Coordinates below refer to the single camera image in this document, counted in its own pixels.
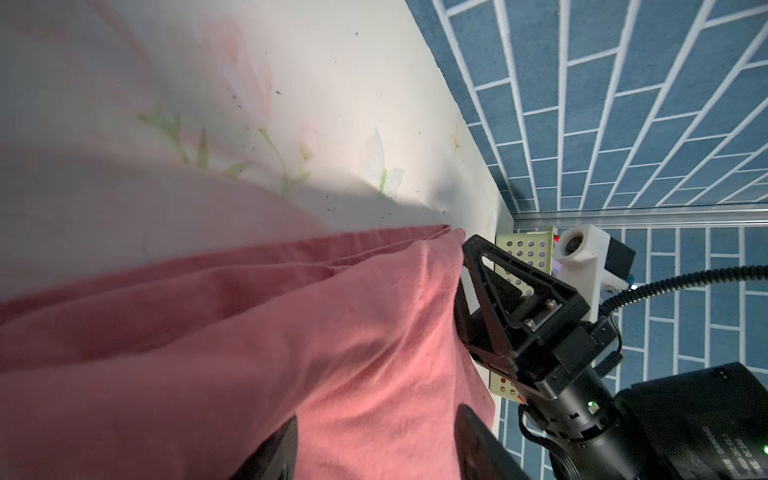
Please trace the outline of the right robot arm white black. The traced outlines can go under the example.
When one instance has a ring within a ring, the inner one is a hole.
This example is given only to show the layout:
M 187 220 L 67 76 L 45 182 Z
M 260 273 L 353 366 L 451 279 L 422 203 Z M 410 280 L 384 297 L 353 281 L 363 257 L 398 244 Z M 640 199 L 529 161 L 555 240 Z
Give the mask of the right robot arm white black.
M 611 393 L 622 361 L 615 313 L 667 293 L 763 280 L 765 266 L 706 270 L 630 284 L 634 251 L 588 225 L 564 232 L 551 275 L 526 242 L 464 243 L 479 306 L 458 292 L 454 319 L 470 356 L 520 399 L 521 434 L 549 454 L 559 479 L 763 479 L 767 392 L 730 363 Z

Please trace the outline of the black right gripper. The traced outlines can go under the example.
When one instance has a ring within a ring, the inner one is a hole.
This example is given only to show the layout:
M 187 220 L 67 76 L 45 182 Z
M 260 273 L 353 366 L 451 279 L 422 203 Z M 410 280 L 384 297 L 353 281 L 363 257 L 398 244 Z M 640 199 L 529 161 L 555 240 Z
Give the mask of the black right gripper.
M 479 235 L 462 246 L 480 306 L 471 312 L 462 281 L 453 316 L 461 342 L 490 372 L 511 381 L 524 402 L 554 400 L 618 339 L 611 317 L 589 313 L 572 286 Z M 510 345 L 528 345 L 514 357 Z

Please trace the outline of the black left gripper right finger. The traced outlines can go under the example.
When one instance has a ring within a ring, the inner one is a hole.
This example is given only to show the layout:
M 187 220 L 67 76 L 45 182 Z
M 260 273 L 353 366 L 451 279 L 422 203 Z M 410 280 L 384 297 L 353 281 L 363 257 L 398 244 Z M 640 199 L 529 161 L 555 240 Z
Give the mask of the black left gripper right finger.
M 461 404 L 457 409 L 454 439 L 462 480 L 528 478 L 477 414 L 466 404 Z

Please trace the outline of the light green perforated plastic basket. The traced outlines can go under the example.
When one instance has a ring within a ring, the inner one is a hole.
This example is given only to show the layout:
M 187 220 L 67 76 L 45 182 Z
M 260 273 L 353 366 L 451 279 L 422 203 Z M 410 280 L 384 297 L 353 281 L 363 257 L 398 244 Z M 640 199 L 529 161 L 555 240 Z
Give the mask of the light green perforated plastic basket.
M 532 232 L 499 234 L 495 244 L 509 255 L 524 261 L 529 266 L 550 274 L 553 268 L 553 250 L 556 244 L 556 229 Z M 523 403 L 524 400 L 511 381 L 495 372 L 488 373 L 489 391 L 503 399 Z

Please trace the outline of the pink t shirt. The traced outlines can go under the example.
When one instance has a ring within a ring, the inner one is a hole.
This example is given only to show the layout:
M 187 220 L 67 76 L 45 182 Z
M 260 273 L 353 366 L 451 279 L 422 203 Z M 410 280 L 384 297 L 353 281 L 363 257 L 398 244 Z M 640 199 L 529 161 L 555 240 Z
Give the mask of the pink t shirt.
M 456 479 L 495 404 L 453 318 L 464 233 L 176 259 L 1 305 L 5 479 L 228 479 L 298 424 L 299 479 Z

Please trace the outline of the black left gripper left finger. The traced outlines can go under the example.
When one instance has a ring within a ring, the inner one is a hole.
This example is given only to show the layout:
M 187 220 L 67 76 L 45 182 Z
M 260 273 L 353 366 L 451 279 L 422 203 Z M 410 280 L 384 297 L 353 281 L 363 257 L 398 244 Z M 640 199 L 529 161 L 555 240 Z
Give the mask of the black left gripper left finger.
M 291 417 L 230 477 L 231 480 L 291 480 L 298 454 L 298 419 Z

